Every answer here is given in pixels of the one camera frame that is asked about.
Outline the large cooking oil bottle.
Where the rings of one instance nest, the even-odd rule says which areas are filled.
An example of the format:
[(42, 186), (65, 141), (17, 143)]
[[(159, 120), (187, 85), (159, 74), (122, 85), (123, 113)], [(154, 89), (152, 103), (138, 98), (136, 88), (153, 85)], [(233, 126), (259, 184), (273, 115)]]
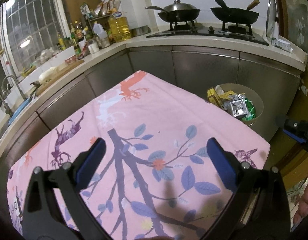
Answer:
[(115, 42), (123, 42), (132, 37), (127, 18), (116, 8), (112, 9), (112, 14), (108, 19), (108, 23)]

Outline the beige trash bin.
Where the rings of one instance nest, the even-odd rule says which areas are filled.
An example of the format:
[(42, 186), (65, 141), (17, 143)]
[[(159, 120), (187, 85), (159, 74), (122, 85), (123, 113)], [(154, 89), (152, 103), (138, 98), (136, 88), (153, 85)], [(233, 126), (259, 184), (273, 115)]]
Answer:
[(261, 97), (252, 89), (236, 83), (225, 83), (207, 90), (207, 101), (252, 127), (264, 110)]

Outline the glass pot lid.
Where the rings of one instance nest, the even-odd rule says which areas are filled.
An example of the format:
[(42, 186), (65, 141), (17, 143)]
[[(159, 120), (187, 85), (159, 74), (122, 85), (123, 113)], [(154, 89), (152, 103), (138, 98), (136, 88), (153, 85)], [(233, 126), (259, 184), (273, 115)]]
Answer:
[(267, 18), (265, 34), (267, 38), (272, 38), (275, 31), (275, 24), (277, 22), (277, 5), (275, 0), (268, 0), (267, 4)]

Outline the wooden cutting board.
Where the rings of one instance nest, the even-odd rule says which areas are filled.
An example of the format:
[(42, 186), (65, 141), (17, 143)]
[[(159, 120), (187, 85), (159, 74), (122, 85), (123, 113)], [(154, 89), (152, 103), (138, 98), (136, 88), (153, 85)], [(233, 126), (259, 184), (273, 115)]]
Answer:
[(68, 72), (72, 71), (74, 68), (79, 66), (80, 64), (84, 63), (84, 60), (77, 60), (75, 62), (72, 62), (71, 64), (60, 68), (61, 66), (58, 66), (53, 71), (47, 70), (46, 78), (44, 79), (44, 83), (40, 85), (40, 87), (37, 89), (36, 96), (40, 96), (45, 90), (47, 90), (51, 85), (53, 85), (57, 80), (59, 80), (61, 77), (66, 75)]

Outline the pink floral tablecloth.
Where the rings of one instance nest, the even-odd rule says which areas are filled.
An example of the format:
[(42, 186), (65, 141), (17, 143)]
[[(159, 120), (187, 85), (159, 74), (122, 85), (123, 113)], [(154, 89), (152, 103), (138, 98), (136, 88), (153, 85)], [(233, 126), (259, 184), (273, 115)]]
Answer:
[(199, 239), (232, 195), (207, 153), (208, 139), (259, 169), (270, 151), (265, 139), (225, 111), (138, 71), (21, 151), (6, 186), (18, 232), (33, 169), (74, 161), (98, 138), (106, 154), (80, 194), (114, 239)]

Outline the gas stove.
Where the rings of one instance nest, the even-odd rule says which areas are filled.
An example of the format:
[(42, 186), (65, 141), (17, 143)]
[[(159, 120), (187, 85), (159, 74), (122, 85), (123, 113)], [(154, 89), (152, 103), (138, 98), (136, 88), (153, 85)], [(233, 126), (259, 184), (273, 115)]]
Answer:
[(185, 24), (170, 24), (170, 29), (148, 35), (152, 37), (170, 37), (170, 36), (211, 36), (233, 38), (242, 41), (253, 42), (269, 46), (268, 42), (259, 34), (254, 33), (250, 25), (222, 23), (220, 28), (208, 26), (205, 27), (194, 21), (185, 22)]

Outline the silver foil snack bag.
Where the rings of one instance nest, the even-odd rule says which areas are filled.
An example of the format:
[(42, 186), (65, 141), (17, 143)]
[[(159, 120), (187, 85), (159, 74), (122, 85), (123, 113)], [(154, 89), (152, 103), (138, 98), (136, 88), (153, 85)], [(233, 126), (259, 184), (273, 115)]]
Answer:
[(247, 115), (247, 107), (244, 101), (245, 98), (244, 94), (236, 94), (232, 100), (226, 101), (223, 104), (224, 110), (232, 117), (242, 119)]

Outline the kitchen window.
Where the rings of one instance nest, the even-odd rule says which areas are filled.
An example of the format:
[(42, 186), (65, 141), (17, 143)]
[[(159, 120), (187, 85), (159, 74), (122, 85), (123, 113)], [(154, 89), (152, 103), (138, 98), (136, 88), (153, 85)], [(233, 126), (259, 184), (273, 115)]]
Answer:
[(5, 0), (2, 4), (3, 47), (16, 76), (39, 52), (56, 46), (58, 35), (67, 36), (62, 8), (62, 0)]

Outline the kitchen faucet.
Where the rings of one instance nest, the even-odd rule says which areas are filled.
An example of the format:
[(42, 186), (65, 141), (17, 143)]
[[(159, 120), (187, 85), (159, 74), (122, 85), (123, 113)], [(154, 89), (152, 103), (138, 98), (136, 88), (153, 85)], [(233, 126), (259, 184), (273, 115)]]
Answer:
[(9, 94), (12, 92), (11, 88), (8, 88), (8, 79), (12, 79), (14, 82), (14, 87), (16, 86), (17, 90), (19, 91), (20, 96), (22, 97), (23, 100), (26, 100), (27, 97), (21, 90), (18, 81), (15, 76), (13, 75), (7, 75), (6, 77), (3, 78), (2, 85), (1, 85), (1, 90), (0, 90), (0, 107), (3, 106), (5, 109), (5, 113), (9, 116), (13, 115), (12, 109), (8, 105), (6, 99), (9, 96)]

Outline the yellow snack wrapper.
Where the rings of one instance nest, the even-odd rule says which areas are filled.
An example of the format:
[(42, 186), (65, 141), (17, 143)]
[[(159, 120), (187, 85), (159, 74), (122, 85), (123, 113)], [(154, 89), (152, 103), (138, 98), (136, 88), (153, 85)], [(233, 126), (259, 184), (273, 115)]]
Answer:
[(225, 92), (220, 85), (207, 90), (208, 102), (220, 108), (226, 101), (232, 100), (235, 95), (236, 93), (232, 90)]

